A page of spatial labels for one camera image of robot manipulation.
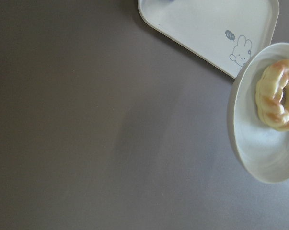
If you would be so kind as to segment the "white round plate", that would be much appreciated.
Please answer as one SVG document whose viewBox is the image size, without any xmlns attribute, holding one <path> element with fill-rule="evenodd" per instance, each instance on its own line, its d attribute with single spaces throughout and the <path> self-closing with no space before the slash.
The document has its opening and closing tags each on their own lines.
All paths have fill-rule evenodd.
<svg viewBox="0 0 289 230">
<path fill-rule="evenodd" d="M 233 82 L 227 127 L 231 147 L 255 179 L 275 184 L 289 178 L 289 131 L 276 131 L 260 121 L 255 88 L 264 69 L 289 59 L 289 43 L 275 43 L 254 55 Z"/>
</svg>

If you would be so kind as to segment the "cream rabbit tray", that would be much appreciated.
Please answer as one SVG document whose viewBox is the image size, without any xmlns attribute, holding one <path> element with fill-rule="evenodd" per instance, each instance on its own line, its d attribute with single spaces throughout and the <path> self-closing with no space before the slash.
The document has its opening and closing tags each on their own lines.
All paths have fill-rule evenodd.
<svg viewBox="0 0 289 230">
<path fill-rule="evenodd" d="M 146 24 L 236 78 L 270 45 L 277 0 L 139 0 Z"/>
</svg>

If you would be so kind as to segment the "braided glazed donut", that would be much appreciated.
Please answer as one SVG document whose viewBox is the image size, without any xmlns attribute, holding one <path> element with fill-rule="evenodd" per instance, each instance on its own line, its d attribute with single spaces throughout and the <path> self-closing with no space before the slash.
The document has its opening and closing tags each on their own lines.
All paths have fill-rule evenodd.
<svg viewBox="0 0 289 230">
<path fill-rule="evenodd" d="M 289 59 L 268 66 L 256 84 L 260 120 L 277 131 L 289 131 Z"/>
</svg>

